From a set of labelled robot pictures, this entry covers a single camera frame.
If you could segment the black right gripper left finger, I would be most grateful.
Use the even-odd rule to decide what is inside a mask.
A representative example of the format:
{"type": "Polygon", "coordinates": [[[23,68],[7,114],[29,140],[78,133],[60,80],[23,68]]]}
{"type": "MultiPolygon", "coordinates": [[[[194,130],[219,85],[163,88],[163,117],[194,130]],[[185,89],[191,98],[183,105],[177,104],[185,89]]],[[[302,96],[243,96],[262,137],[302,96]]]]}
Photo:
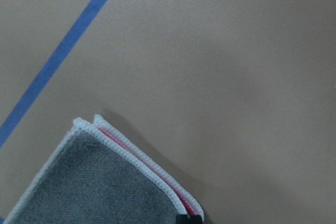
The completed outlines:
{"type": "Polygon", "coordinates": [[[188,215],[176,215],[176,224],[188,224],[188,215]]]}

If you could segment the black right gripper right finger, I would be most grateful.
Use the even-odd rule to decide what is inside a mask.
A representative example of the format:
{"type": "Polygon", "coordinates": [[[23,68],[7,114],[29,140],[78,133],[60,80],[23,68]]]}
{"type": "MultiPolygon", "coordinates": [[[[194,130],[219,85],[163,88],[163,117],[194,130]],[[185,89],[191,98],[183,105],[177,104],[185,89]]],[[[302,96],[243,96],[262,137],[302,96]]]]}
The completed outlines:
{"type": "Polygon", "coordinates": [[[190,215],[189,224],[203,224],[203,219],[200,215],[190,215]]]}

